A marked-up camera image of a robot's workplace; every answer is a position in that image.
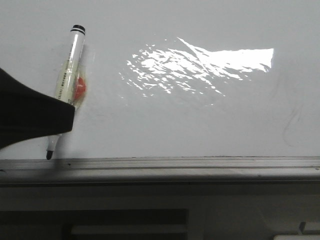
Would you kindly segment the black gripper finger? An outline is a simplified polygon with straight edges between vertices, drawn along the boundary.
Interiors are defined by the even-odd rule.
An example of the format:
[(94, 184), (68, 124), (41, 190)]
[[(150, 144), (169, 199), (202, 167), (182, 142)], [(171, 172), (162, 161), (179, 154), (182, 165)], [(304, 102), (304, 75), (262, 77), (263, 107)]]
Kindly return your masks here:
[(70, 132), (75, 107), (42, 94), (0, 70), (0, 148)]

